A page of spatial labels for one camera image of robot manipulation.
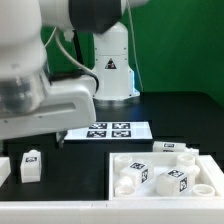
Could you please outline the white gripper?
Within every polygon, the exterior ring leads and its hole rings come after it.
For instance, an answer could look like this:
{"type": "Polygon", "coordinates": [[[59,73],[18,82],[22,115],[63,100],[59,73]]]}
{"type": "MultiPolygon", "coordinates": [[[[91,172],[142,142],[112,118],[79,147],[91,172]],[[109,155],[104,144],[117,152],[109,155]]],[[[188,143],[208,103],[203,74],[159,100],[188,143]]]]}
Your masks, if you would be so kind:
{"type": "Polygon", "coordinates": [[[56,146],[62,148],[66,130],[88,127],[96,121],[95,91],[96,81],[87,75],[47,84],[48,95],[35,111],[0,115],[0,140],[57,132],[56,146]]]}

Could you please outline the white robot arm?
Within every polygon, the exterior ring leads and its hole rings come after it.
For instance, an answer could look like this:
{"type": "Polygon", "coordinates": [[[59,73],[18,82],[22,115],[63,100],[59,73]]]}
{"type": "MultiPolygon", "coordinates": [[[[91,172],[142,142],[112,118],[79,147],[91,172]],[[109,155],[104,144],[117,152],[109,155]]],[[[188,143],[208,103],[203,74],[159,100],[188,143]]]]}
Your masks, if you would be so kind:
{"type": "Polygon", "coordinates": [[[149,0],[0,0],[0,140],[83,128],[95,106],[136,99],[125,10],[149,0]],[[41,28],[94,36],[95,65],[50,81],[41,28]]]}

